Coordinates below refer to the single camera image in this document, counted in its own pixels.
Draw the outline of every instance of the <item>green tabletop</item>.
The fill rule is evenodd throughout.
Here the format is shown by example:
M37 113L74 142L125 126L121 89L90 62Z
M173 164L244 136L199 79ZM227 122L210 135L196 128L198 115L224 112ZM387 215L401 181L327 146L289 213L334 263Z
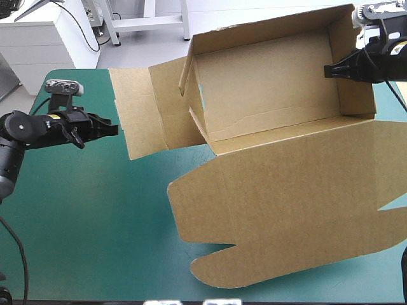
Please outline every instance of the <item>green tabletop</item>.
M74 103L119 123L107 70L53 71L85 94ZM385 85L375 87L378 119L406 121ZM47 94L41 91L36 103ZM0 206L28 256L30 299L401 302L404 243L386 251L290 274L247 288L200 283L191 261L222 248L180 240L167 185L214 158L207 146L164 151L130 161L123 132L86 144L27 151L15 193ZM392 207L406 203L396 200ZM17 246L0 229L0 270L22 297Z

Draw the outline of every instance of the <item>gray floor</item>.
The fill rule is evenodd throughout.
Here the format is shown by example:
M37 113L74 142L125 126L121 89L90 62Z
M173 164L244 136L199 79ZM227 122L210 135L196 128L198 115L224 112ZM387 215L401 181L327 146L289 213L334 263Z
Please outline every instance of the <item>gray floor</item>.
M327 6L348 3L346 0L276 1L276 0L189 0L192 33L211 31L233 24L253 22L262 19L316 10ZM122 18L139 17L143 1L111 0L113 10ZM178 0L156 0L159 16L178 14ZM102 46L98 68L148 67L183 57L189 42L183 39L182 28L122 33L121 46L111 43ZM0 102L0 115L11 110L29 111L34 101L27 91L20 87Z

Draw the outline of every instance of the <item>open cardboard box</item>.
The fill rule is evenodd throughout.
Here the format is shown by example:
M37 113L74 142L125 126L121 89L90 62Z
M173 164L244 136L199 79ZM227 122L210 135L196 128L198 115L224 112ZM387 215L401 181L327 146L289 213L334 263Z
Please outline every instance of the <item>open cardboard box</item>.
M407 125L373 120L371 85L324 78L354 49L353 9L199 34L186 58L110 70L131 159L203 143L222 155L169 186L184 241L235 245L192 263L204 283L244 287L407 237L405 208L378 211L406 192Z

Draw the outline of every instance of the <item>box side panel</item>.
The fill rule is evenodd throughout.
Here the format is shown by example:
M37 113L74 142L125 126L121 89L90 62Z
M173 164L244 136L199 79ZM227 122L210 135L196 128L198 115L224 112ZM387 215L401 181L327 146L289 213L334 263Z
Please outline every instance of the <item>box side panel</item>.
M195 35L193 53L195 55L225 50L236 46L292 36L314 31L328 26L334 20L349 15L352 4L289 15L251 24L242 24L221 30Z
M340 114L328 32L195 57L211 142Z
M329 26L329 38L333 61L338 62L355 50L356 36L350 14ZM371 84L336 79L340 98L340 110L344 115L376 113L375 98Z
M196 260L195 276L243 287L403 241L407 209L377 211L375 123L220 156L173 182L184 240L237 244Z
M110 69L109 73L130 159L168 149L148 69Z
M149 68L169 149L205 143L190 115L188 99L179 94L177 80L185 60L184 57Z
M366 119L351 116L336 116L334 118L320 119L309 123L298 124L264 132L256 132L228 140L211 143L211 148L217 155L232 153L255 146L261 146L311 133L323 132L330 129L340 128L348 125L365 122Z

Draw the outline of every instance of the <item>wire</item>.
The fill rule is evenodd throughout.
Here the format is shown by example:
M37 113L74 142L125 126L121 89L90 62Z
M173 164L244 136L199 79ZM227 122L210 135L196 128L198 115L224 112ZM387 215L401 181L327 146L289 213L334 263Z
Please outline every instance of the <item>wire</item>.
M99 44L99 43L97 44L97 49L93 49L93 48L92 48L92 46L90 45L88 39L87 39L86 36L85 36L85 33L83 32L83 29L82 29L81 25L79 24L79 22L77 21L77 19L74 17L74 15L72 15L72 13L71 13L70 11L68 11L66 8L64 8L61 4L59 4L59 3L55 2L55 1L52 1L52 0L50 0L50 1L51 1L52 3L54 3L54 4L56 4L57 6L59 6L60 8L62 8L62 9L63 9L64 11L66 11L68 14L70 14L70 16L72 17L72 19L73 19L73 20L76 22L76 24L78 25L79 30L81 30L82 36L83 36L83 38L85 39L85 41L86 41L87 45L89 46L89 48L90 48L93 52L99 52L99 51L100 51L100 44Z
M34 116L34 115L40 110L40 108L42 108L42 107L45 105L45 103L49 102L50 100L51 100L51 98L48 97L48 98L46 98L44 101L42 101L42 102L38 105L38 107L35 108L35 110L32 112L31 115Z
M20 254L21 254L21 260L23 262L23 268L24 268L24 298L23 298L23 304L27 304L27 299L28 299L28 285L29 285L29 277L28 277L28 265L27 265L27 259L25 257L25 252L24 252L24 247L23 244L18 238L17 234L14 233L10 225L0 216L0 222L1 224L6 228L6 230L10 233L11 237L15 240L15 242L18 245L18 248L20 249Z
M402 100L402 98L400 97L400 95L395 91L395 89L393 88L393 86L390 84L389 81L386 81L386 84L390 88L390 90L392 91L394 96L397 98L397 100L399 101L401 107L403 107L403 109L407 112L407 106L404 103L404 101Z
M113 13L114 15L118 15L121 20L121 15L119 13Z

